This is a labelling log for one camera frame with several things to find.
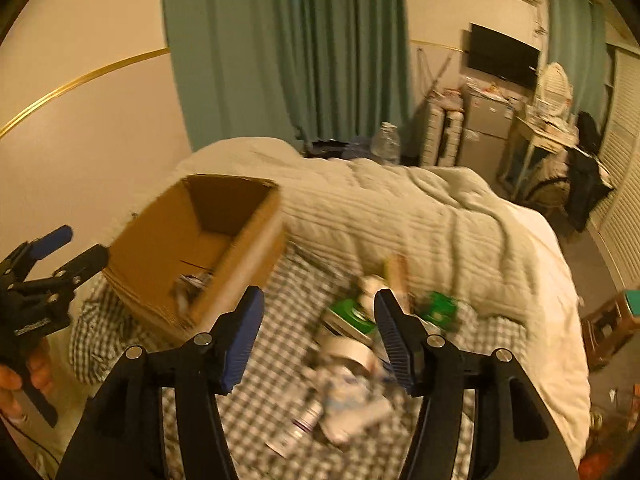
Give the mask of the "clear water bottle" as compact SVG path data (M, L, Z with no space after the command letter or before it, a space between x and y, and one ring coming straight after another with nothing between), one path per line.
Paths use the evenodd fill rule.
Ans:
M390 122L382 122L371 140L370 150L383 164L399 165L401 140L398 128Z

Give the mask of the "chair with black jacket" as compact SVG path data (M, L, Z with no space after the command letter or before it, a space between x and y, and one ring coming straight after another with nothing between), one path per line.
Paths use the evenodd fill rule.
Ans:
M597 123L588 112L579 112L576 126L577 145L537 162L525 180L521 198L527 206L563 209L568 224L584 232L593 209L615 188L600 162L603 136Z

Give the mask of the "brown stool green cushion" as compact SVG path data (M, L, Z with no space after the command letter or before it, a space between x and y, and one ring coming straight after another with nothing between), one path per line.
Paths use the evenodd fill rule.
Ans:
M580 322L587 365L590 372L595 372L607 366L613 356L638 332L638 289L618 292Z

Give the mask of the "checkered bed sheet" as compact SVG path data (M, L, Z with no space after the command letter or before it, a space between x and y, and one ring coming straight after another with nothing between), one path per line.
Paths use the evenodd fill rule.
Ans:
M304 369L322 311L350 293L352 276L292 246L272 272L265 314L242 382L217 400L236 472L242 479L395 479L411 441L420 402L393 384L377 384L393 405L378 426L338 448L320 431L282 457L268 442L301 411L310 381ZM128 347L149 352L169 344L137 322L114 289L95 278L74 316L68 359L75 376L99 385Z

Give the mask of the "black wall television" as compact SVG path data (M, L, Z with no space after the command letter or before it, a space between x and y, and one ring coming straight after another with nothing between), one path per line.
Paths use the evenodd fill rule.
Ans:
M526 90L537 84L540 51L501 32L471 25L466 65Z

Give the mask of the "tan paper box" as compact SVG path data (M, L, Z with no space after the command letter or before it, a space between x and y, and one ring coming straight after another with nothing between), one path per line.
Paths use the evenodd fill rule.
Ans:
M394 293L402 312L411 313L408 285L408 264L401 254L389 256L384 262L384 278L388 288Z

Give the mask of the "grey mini fridge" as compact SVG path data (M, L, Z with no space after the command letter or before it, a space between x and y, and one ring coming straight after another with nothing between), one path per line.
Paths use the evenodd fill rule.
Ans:
M504 100L465 84L461 89L464 119L457 165L468 167L487 181L497 177L514 108Z

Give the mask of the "white dressing table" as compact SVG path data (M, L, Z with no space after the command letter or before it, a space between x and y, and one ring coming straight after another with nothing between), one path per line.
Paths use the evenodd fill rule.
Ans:
M577 142L578 129L575 125L566 124L558 128L554 122L516 114L498 172L498 181L508 192L510 200L516 202L521 195L537 150L556 154L566 148L574 148Z

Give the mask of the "blue floral tissue pack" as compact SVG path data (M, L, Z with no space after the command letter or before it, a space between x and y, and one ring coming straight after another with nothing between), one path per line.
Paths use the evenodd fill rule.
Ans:
M367 377L357 375L343 365L318 368L314 385L320 393L323 417L359 408L383 396L372 391Z

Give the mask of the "white oval vanity mirror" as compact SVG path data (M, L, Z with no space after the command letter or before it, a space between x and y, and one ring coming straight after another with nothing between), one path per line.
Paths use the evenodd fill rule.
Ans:
M548 64L541 72L535 93L535 108L541 117L564 117L573 101L573 86L564 67L558 62Z

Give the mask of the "white tape roll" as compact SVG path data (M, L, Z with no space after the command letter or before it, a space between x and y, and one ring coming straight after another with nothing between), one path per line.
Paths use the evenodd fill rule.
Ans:
M329 335L321 339L320 356L329 360L342 360L357 365L369 375L380 370L380 361L376 354L362 342L344 337Z

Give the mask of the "small green curtain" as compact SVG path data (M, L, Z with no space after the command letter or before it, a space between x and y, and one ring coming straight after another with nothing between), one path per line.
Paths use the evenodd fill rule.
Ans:
M557 62L573 86L572 112L601 125L605 101L605 19L594 0L547 0L548 61Z

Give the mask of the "white duvet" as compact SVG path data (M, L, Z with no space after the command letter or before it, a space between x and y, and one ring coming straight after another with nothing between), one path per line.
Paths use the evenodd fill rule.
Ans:
M539 283L539 320L528 331L524 368L547 405L575 465L585 454L590 427L590 385L579 297L549 222L537 211L506 203L532 243Z

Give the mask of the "white louvered wardrobe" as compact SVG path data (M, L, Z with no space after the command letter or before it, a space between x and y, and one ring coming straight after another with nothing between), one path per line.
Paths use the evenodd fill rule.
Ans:
M589 229L618 287L639 284L639 52L614 49L613 92L600 161L614 191Z

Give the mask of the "large green curtain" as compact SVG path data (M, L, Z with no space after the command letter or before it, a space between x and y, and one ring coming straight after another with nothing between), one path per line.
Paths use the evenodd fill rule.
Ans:
M406 0L163 0L163 14L194 150L408 128Z

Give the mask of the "cream knitted blanket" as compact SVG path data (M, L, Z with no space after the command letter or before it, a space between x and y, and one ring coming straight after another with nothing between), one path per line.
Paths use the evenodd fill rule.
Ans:
M202 148L176 173L270 180L279 185L288 234L316 255L361 274L403 255L416 295L436 290L481 315L535 324L533 243L471 170L305 158L277 139L237 138Z

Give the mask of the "green white tissue box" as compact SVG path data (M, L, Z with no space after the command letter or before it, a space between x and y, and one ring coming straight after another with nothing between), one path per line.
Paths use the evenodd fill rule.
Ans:
M321 321L331 332L358 340L366 346L372 344L376 333L375 322L363 313L357 301L350 298L338 300L326 308Z

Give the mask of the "white spray bottle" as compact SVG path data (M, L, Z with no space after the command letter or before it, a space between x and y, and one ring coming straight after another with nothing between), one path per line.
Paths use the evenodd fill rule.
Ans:
M309 436L318 425L323 415L323 404L320 399L311 399L299 414L287 422L284 427L267 442L267 448L277 456L289 458L295 449Z

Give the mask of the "brown cardboard box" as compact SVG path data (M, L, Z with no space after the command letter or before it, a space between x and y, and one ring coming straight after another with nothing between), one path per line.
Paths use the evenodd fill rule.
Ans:
M181 344L265 286L285 241L277 183L192 174L126 224L103 274L136 318Z

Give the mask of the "green snack packet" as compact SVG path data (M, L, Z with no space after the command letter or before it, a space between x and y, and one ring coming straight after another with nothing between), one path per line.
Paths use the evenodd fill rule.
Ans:
M418 315L422 320L452 332L458 324L458 303L442 292L431 292L425 304L420 307Z

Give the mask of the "white plastic storage unit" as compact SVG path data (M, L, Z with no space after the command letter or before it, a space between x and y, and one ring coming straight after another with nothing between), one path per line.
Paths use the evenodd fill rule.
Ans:
M425 130L420 165L453 167L458 158L464 114L461 107L425 105Z

